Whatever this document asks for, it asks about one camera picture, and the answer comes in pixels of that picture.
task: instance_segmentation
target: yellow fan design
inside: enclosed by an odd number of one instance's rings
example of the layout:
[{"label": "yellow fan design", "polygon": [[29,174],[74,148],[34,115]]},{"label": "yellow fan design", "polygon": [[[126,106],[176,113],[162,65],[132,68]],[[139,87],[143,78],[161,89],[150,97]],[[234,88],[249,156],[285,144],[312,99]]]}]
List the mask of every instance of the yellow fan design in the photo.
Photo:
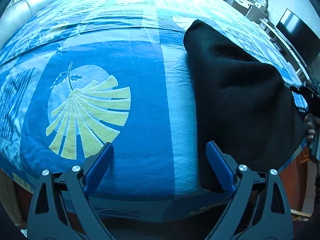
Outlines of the yellow fan design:
[{"label": "yellow fan design", "polygon": [[74,89],[68,99],[51,112],[54,121],[46,128],[49,136],[58,126],[57,134],[49,146],[54,153],[61,157],[76,160],[76,128],[78,127],[84,152],[87,158],[95,155],[106,142],[112,142],[120,131],[112,129],[100,121],[124,126],[129,113],[110,111],[129,110],[131,105],[130,88],[112,90],[118,86],[114,76],[109,76],[98,84],[92,81],[82,89]]}]

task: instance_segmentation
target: tufted headboard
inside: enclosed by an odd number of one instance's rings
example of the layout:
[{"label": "tufted headboard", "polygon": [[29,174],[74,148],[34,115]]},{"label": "tufted headboard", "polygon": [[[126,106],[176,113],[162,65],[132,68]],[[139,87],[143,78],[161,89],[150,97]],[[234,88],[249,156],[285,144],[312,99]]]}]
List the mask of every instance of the tufted headboard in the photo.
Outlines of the tufted headboard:
[{"label": "tufted headboard", "polygon": [[0,50],[33,15],[56,0],[11,0],[0,18]]}]

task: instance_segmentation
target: television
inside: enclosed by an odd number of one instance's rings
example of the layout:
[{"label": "television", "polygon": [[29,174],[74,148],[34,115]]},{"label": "television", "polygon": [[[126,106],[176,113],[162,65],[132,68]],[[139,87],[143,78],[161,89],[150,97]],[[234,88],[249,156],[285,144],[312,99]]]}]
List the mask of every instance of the television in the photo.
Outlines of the television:
[{"label": "television", "polygon": [[320,39],[293,12],[286,10],[276,28],[292,44],[307,66],[320,52]]}]

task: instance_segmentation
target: bed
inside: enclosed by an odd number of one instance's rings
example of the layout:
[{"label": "bed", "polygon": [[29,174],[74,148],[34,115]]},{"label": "bed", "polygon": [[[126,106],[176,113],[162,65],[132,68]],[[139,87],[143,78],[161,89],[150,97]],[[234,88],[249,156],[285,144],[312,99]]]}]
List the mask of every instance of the bed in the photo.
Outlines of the bed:
[{"label": "bed", "polygon": [[183,47],[196,19],[301,84],[268,36],[222,0],[57,0],[0,53],[0,167],[33,192],[43,170],[81,165],[109,141],[114,160],[90,195],[101,217],[166,222],[224,202],[228,193],[198,181]]}]

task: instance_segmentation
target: silver screw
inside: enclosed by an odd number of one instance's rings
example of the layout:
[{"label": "silver screw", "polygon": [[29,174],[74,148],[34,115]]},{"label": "silver screw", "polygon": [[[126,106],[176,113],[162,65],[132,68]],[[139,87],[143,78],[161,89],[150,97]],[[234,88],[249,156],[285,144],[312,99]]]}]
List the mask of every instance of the silver screw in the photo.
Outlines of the silver screw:
[{"label": "silver screw", "polygon": [[47,176],[49,174],[49,170],[44,170],[44,171],[42,171],[42,175],[43,176]]},{"label": "silver screw", "polygon": [[275,169],[272,169],[272,170],[270,170],[270,173],[271,173],[272,175],[277,175],[277,174],[278,174],[278,171],[276,171]]},{"label": "silver screw", "polygon": [[81,167],[79,165],[73,166],[72,167],[72,171],[77,172],[81,169]]},{"label": "silver screw", "polygon": [[240,165],[239,166],[239,170],[241,170],[241,171],[246,171],[248,169],[248,167],[247,166],[245,166],[245,165]]}]

